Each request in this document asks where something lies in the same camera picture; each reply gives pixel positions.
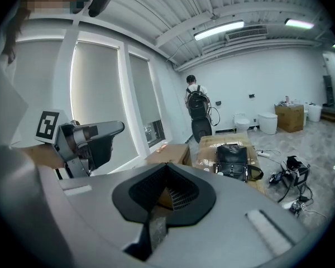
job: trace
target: person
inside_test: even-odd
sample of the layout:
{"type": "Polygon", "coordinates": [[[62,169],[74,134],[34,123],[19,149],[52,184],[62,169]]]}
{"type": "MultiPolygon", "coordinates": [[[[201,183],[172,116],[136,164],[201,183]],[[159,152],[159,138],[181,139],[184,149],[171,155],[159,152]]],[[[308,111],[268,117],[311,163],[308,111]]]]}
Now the person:
{"type": "MultiPolygon", "coordinates": [[[[19,0],[0,27],[0,145],[11,146],[20,142],[18,125],[28,107],[13,87],[16,69],[16,40],[21,26],[33,12],[53,10],[65,12],[83,0],[19,0]]],[[[21,148],[36,165],[52,169],[64,167],[64,162],[50,144],[21,148]]]]}
{"type": "MultiPolygon", "coordinates": [[[[194,75],[189,75],[186,78],[186,82],[188,84],[188,89],[191,92],[197,91],[198,85],[196,84],[197,81],[196,81],[196,77],[194,75]]],[[[206,87],[203,87],[203,86],[200,85],[200,91],[201,91],[202,94],[206,95],[206,97],[207,97],[207,89],[206,89],[206,87]]],[[[189,108],[188,97],[189,97],[189,93],[186,91],[186,95],[185,95],[185,105],[186,105],[186,108],[189,108]]]]}

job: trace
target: toilet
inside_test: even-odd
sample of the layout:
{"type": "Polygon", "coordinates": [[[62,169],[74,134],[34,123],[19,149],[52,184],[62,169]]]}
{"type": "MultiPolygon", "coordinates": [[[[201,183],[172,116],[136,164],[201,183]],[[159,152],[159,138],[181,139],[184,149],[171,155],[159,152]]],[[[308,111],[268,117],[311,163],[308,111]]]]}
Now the toilet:
{"type": "Polygon", "coordinates": [[[234,127],[237,129],[237,133],[247,132],[250,127],[250,121],[244,113],[238,113],[233,115],[234,127]]]}
{"type": "Polygon", "coordinates": [[[270,112],[258,114],[260,130],[268,135],[274,135],[277,132],[278,115],[270,112]]]}

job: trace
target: brown cardboard box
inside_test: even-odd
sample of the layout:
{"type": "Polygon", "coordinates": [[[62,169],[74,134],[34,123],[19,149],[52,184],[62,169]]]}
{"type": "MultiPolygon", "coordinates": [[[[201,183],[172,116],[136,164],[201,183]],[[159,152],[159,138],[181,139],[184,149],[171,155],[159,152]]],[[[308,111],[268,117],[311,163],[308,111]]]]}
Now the brown cardboard box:
{"type": "MultiPolygon", "coordinates": [[[[158,149],[146,159],[147,164],[175,163],[192,166],[190,147],[188,144],[166,145],[163,149],[158,149]]],[[[173,209],[173,200],[167,188],[161,194],[157,203],[163,207],[173,209]]]]}
{"type": "MultiPolygon", "coordinates": [[[[240,146],[247,147],[248,163],[250,165],[260,168],[256,151],[252,147],[252,144],[250,140],[248,139],[248,136],[244,133],[237,133],[237,134],[230,133],[230,134],[225,134],[225,135],[202,137],[200,141],[200,145],[199,145],[197,161],[196,161],[196,164],[194,164],[194,167],[202,169],[202,170],[205,168],[208,168],[211,173],[214,173],[213,164],[216,163],[217,147],[224,145],[224,144],[229,144],[229,143],[237,143],[240,146]]],[[[258,171],[252,170],[252,176],[258,175],[258,174],[259,174],[258,171]]],[[[266,194],[264,190],[263,182],[261,180],[257,180],[257,181],[249,180],[247,184],[257,189],[262,194],[264,195],[266,194]]]]}
{"type": "Polygon", "coordinates": [[[278,127],[286,132],[296,132],[304,127],[304,106],[275,106],[278,127]]]}

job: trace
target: ceiling duct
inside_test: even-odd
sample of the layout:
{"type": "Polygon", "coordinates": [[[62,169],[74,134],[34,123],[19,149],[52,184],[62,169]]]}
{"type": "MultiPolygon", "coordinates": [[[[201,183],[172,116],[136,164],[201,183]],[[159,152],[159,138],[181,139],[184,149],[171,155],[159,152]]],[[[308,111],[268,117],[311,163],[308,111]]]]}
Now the ceiling duct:
{"type": "Polygon", "coordinates": [[[229,32],[226,34],[227,41],[237,41],[249,37],[258,37],[268,35],[268,30],[265,26],[255,26],[243,28],[242,31],[229,32]]]}

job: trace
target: concrete floor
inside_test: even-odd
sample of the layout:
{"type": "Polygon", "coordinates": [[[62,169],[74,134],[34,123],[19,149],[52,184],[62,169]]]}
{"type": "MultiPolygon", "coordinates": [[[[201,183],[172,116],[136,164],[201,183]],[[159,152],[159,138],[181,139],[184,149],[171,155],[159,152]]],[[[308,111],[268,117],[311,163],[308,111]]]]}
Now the concrete floor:
{"type": "MultiPolygon", "coordinates": [[[[267,135],[261,131],[248,132],[251,143],[257,150],[277,149],[271,154],[271,161],[267,158],[258,157],[260,166],[265,173],[263,182],[266,194],[269,198],[277,201],[286,192],[282,183],[277,185],[269,184],[270,173],[280,171],[280,163],[286,160],[287,156],[296,155],[301,160],[311,165],[310,175],[307,181],[313,191],[314,203],[307,207],[308,210],[316,210],[330,219],[335,212],[335,188],[332,181],[335,177],[333,166],[335,165],[335,123],[321,120],[314,123],[307,121],[304,130],[294,133],[287,133],[278,129],[277,134],[267,135]]],[[[189,142],[192,162],[196,162],[198,144],[194,139],[189,142]]],[[[308,190],[304,195],[310,197],[308,190]]],[[[295,200],[299,196],[297,188],[291,188],[281,204],[295,200]]],[[[324,218],[316,213],[301,212],[299,220],[308,229],[313,229],[324,223],[324,218]]]]}

